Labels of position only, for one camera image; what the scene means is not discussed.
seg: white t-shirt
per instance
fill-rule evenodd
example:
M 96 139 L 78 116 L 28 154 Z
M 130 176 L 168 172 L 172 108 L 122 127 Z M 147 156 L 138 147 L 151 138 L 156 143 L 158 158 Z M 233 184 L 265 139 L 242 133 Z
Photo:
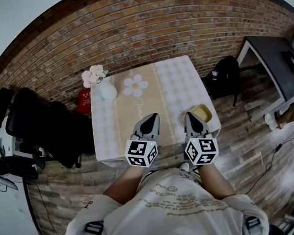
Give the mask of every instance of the white t-shirt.
M 96 195 L 68 225 L 66 235 L 88 235 L 85 227 L 103 221 L 103 235 L 241 235 L 245 220 L 260 221 L 257 234 L 267 235 L 266 214 L 246 195 L 216 200 L 189 172 L 172 168 L 147 176 L 135 197 L 121 205 Z

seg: desk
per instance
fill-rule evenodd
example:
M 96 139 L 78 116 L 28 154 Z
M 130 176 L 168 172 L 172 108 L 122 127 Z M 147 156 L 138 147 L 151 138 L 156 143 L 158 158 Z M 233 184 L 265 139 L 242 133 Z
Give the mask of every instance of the desk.
M 208 122 L 210 132 L 216 136 L 221 128 L 211 99 L 188 56 L 145 65 L 105 79 L 116 87 L 118 96 L 113 101 L 105 101 L 100 91 L 91 87 L 93 133 L 99 161 L 124 161 L 125 144 L 135 124 L 151 113 L 160 116 L 158 145 L 161 146 L 185 142 L 182 118 L 199 104 L 205 104 L 212 113 Z
M 237 59 L 239 65 L 242 63 L 248 50 L 251 49 L 271 77 L 280 97 L 270 106 L 256 113 L 250 121 L 256 121 L 266 113 L 277 111 L 279 108 L 289 106 L 294 102 L 294 74 L 283 59 L 282 51 L 294 50 L 288 41 L 279 37 L 246 37 L 243 49 Z

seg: brick wall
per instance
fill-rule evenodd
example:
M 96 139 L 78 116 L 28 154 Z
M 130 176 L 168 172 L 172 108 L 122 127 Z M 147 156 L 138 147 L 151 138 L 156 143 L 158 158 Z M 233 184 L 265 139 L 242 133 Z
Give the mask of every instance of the brick wall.
M 294 32 L 294 10 L 278 0 L 87 1 L 42 32 L 30 25 L 33 39 L 14 41 L 18 51 L 1 57 L 0 88 L 28 87 L 71 109 L 90 65 L 113 74 L 189 55 L 205 76 L 221 58 L 237 56 L 246 35 Z

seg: flower vase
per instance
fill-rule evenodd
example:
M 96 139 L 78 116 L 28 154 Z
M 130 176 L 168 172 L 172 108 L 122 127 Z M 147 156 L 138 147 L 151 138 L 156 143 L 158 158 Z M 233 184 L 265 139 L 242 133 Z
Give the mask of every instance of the flower vase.
M 117 89 L 110 84 L 106 79 L 102 80 L 97 87 L 100 90 L 101 96 L 105 100 L 113 100 L 117 97 Z

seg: gray desk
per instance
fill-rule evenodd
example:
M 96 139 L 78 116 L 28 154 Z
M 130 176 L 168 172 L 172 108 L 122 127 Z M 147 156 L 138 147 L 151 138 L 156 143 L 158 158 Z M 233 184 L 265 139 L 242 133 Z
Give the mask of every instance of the gray desk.
M 282 107 L 287 107 L 294 102 L 294 74 L 281 55 L 282 51 L 289 50 L 294 53 L 294 50 L 284 38 L 246 37 L 243 49 L 237 59 L 239 65 L 242 63 L 249 49 L 255 53 L 265 67 L 280 94 L 278 100 L 250 118 L 250 121 L 253 122 L 266 113 L 274 112 Z

